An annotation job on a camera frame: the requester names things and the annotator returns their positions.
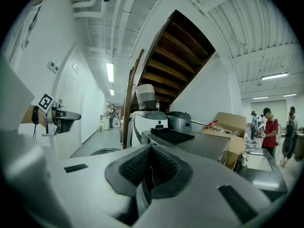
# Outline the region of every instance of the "person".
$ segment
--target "person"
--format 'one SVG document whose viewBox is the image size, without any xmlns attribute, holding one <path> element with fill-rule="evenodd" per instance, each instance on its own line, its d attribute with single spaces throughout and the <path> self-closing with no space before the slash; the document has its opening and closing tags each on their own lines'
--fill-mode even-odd
<svg viewBox="0 0 304 228">
<path fill-rule="evenodd" d="M 291 133 L 288 132 L 289 125 L 292 126 Z M 281 162 L 282 167 L 286 166 L 288 160 L 291 158 L 291 156 L 293 155 L 293 152 L 295 150 L 295 144 L 296 144 L 296 139 L 297 139 L 297 134 L 296 134 L 297 129 L 298 129 L 298 118 L 295 115 L 295 107 L 291 106 L 290 111 L 289 111 L 289 116 L 287 119 L 287 123 L 286 123 L 286 129 L 285 129 L 285 137 L 291 138 L 291 147 L 290 147 L 290 150 L 288 151 L 288 154 L 283 157 L 283 160 Z"/>
<path fill-rule="evenodd" d="M 263 110 L 263 116 L 267 119 L 265 131 L 262 134 L 264 138 L 262 143 L 262 149 L 267 149 L 274 158 L 274 149 L 276 147 L 276 134 L 278 130 L 278 120 L 272 115 L 269 108 Z"/>
<path fill-rule="evenodd" d="M 255 111 L 252 111 L 251 112 L 251 115 L 252 115 L 252 123 L 251 123 L 251 140 L 254 140 L 255 139 L 255 132 L 257 130 L 257 126 L 258 126 L 258 123 L 257 123 L 257 114 Z"/>
<path fill-rule="evenodd" d="M 14 72 L 17 71 L 23 50 L 29 44 L 31 34 L 35 29 L 38 14 L 44 0 L 33 0 L 19 15 L 16 22 L 7 34 L 6 40 L 2 45 L 2 53 Z M 31 105 L 23 117 L 21 123 L 32 123 L 34 106 Z M 38 111 L 38 122 L 42 126 L 46 126 L 46 116 L 43 111 Z"/>
<path fill-rule="evenodd" d="M 111 110 L 109 111 L 109 116 L 110 116 L 110 128 L 114 128 L 113 127 L 113 119 L 115 117 L 115 108 L 114 105 L 111 105 Z"/>
</svg>

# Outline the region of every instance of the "bottle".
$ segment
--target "bottle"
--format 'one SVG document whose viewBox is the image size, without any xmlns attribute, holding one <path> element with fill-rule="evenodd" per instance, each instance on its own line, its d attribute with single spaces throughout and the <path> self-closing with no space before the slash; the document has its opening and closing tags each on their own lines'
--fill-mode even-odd
<svg viewBox="0 0 304 228">
<path fill-rule="evenodd" d="M 156 108 L 160 110 L 160 102 L 158 100 L 156 101 Z"/>
</svg>

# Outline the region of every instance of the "white appliance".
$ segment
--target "white appliance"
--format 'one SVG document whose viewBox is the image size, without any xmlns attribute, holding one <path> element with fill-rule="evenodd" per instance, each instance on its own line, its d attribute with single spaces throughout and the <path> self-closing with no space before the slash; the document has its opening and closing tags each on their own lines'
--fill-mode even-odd
<svg viewBox="0 0 304 228">
<path fill-rule="evenodd" d="M 151 128 L 168 127 L 168 120 L 166 114 L 160 111 L 137 111 L 132 113 L 132 120 L 129 124 L 130 147 L 135 147 L 141 144 L 142 132 Z"/>
</svg>

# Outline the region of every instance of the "wrist strap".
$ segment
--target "wrist strap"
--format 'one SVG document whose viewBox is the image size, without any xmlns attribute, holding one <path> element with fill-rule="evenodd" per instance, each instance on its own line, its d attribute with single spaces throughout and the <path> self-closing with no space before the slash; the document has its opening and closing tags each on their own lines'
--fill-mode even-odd
<svg viewBox="0 0 304 228">
<path fill-rule="evenodd" d="M 38 110 L 39 110 L 39 107 L 37 105 L 34 106 L 33 114 L 32 114 L 32 122 L 33 122 L 33 124 L 36 124 L 36 125 L 39 124 L 39 122 L 38 122 Z"/>
</svg>

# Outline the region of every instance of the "cardboard box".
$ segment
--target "cardboard box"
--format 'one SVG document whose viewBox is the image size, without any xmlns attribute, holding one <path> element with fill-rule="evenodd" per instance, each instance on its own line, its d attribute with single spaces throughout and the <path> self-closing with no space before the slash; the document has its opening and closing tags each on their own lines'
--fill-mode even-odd
<svg viewBox="0 0 304 228">
<path fill-rule="evenodd" d="M 216 132 L 211 129 L 202 130 L 203 134 L 230 139 L 228 149 L 224 151 L 221 162 L 228 168 L 233 169 L 238 160 L 238 156 L 245 150 L 244 136 L 246 132 L 246 118 L 240 115 L 219 112 L 216 115 L 215 120 L 217 120 L 215 125 L 238 133 L 238 136 L 233 136 L 227 133 Z"/>
</svg>

